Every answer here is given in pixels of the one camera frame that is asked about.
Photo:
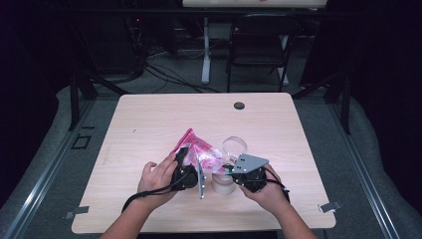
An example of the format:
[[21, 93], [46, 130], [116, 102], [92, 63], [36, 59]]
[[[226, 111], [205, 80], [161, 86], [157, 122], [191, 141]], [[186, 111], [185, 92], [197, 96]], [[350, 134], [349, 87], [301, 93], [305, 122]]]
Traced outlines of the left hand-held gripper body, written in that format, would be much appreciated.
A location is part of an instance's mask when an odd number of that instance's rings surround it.
[[198, 187], [199, 198], [204, 198], [206, 176], [200, 162], [196, 165], [184, 165], [179, 162], [173, 172], [170, 188], [173, 191], [182, 191], [195, 186]]

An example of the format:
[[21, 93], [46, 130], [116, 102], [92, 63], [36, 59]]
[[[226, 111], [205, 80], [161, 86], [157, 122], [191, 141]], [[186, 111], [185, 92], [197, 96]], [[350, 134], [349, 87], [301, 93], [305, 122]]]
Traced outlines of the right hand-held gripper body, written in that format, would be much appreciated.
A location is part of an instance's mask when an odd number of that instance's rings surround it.
[[268, 163], [265, 158], [241, 153], [231, 169], [231, 176], [235, 183], [255, 193], [267, 184], [264, 166]]

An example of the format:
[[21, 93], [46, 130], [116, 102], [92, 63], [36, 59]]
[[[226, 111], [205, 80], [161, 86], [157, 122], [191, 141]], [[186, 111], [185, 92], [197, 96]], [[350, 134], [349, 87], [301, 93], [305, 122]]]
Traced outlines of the clear glass jar with handle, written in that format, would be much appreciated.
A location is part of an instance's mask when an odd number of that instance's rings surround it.
[[[247, 144], [237, 136], [229, 136], [222, 143], [223, 159], [225, 164], [234, 165], [241, 153], [246, 153]], [[231, 175], [224, 173], [214, 173], [211, 185], [215, 192], [220, 195], [231, 194], [236, 186]]]

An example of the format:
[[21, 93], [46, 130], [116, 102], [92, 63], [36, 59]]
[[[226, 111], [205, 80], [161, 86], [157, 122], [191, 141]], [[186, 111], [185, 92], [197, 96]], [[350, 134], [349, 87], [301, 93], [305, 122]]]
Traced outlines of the pink printed plastic bag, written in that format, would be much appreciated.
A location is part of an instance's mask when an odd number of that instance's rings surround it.
[[172, 152], [177, 153], [182, 147], [188, 148], [188, 152], [183, 159], [183, 165], [197, 166], [201, 164], [205, 173], [224, 174], [226, 172], [223, 167], [226, 163], [223, 153], [198, 137], [192, 128], [177, 142]]

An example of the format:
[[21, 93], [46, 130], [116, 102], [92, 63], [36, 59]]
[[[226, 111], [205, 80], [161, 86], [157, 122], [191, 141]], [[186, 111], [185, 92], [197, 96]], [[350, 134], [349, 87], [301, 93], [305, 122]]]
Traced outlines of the person's right hand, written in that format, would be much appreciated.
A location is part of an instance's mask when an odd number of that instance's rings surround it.
[[269, 182], [260, 191], [251, 192], [244, 186], [240, 186], [240, 189], [247, 198], [257, 202], [262, 208], [274, 216], [279, 217], [287, 210], [290, 203], [286, 199], [282, 186], [280, 185], [280, 177], [269, 164], [265, 165], [265, 172]]

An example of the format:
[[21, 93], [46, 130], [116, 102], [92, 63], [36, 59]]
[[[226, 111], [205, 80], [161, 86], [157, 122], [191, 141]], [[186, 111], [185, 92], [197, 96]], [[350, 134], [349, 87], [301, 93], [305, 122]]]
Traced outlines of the person's left hand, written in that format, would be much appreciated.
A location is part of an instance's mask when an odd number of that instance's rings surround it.
[[[152, 191], [168, 186], [172, 179], [172, 174], [177, 166], [175, 154], [170, 153], [161, 162], [148, 162], [142, 171], [142, 176], [138, 183], [137, 191]], [[139, 202], [142, 207], [151, 212], [154, 209], [168, 202], [176, 194], [176, 191], [165, 189], [158, 195], [147, 195], [141, 197]]]

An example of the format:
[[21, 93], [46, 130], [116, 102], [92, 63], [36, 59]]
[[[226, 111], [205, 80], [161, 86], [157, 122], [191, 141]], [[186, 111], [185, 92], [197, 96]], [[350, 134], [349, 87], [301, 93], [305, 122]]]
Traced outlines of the grey tape piece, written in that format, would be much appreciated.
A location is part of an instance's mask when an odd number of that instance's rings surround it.
[[328, 213], [328, 212], [334, 213], [337, 209], [341, 207], [342, 207], [342, 204], [337, 200], [337, 201], [320, 205], [318, 207], [318, 210], [322, 213]]
[[89, 212], [89, 208], [89, 206], [77, 207], [73, 211], [66, 212], [63, 218], [68, 220], [74, 218], [78, 214], [86, 214]]

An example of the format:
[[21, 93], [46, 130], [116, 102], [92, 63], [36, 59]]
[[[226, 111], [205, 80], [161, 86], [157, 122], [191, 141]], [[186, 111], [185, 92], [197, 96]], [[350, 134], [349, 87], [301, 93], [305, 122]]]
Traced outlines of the black folding chair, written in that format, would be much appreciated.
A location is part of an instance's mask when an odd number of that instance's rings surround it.
[[301, 30], [294, 16], [247, 14], [233, 21], [230, 28], [226, 65], [227, 92], [231, 91], [232, 68], [282, 69], [279, 91], [283, 89], [293, 41]]

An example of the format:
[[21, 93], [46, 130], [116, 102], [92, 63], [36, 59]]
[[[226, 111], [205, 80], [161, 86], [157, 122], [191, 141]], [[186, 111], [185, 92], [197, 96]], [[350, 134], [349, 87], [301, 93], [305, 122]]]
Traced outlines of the black metal stand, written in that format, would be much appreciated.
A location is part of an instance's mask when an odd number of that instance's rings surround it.
[[340, 125], [346, 134], [350, 134], [350, 78], [348, 73], [335, 73], [319, 82], [310, 84], [298, 93], [293, 94], [292, 98], [301, 99], [323, 86], [328, 86], [328, 89], [323, 95], [323, 100], [327, 104], [335, 104], [338, 100], [341, 100], [339, 117]]
[[69, 130], [73, 130], [80, 121], [80, 95], [83, 95], [89, 101], [93, 101], [98, 97], [99, 94], [94, 88], [94, 83], [98, 83], [120, 96], [128, 94], [128, 91], [121, 89], [93, 71], [87, 69], [76, 69], [70, 78], [72, 117]]

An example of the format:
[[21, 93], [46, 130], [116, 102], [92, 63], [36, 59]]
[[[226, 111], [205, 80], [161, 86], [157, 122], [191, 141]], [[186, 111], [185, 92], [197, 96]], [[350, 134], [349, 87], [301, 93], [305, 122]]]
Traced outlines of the white background desk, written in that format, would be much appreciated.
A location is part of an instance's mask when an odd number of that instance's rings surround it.
[[[320, 9], [326, 6], [327, 1], [328, 0], [182, 0], [182, 6], [195, 10], [228, 10], [229, 8], [234, 8], [235, 10], [241, 8], [264, 8], [270, 10], [277, 8]], [[207, 85], [210, 83], [211, 70], [209, 19], [204, 17], [203, 20], [204, 57], [201, 83]]]

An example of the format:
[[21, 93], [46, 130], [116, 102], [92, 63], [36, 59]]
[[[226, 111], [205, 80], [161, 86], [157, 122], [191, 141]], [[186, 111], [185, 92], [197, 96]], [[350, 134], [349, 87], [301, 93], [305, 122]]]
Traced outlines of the aluminium floor rail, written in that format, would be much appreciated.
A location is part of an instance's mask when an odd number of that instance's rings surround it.
[[71, 106], [59, 103], [53, 123], [23, 177], [0, 209], [0, 239], [19, 239], [54, 181], [65, 155], [76, 138], [78, 126], [87, 118], [93, 101], [80, 106], [80, 119], [72, 130]]
[[366, 169], [360, 153], [350, 134], [347, 134], [340, 121], [340, 112], [336, 105], [328, 104], [327, 108], [334, 124], [338, 129], [341, 138], [345, 142], [348, 151], [351, 155], [351, 164], [359, 183], [364, 191], [365, 197], [370, 205], [370, 208], [378, 222], [381, 232], [385, 239], [401, 239], [391, 217], [386, 209], [386, 206], [381, 199], [378, 190], [376, 189], [373, 180]]

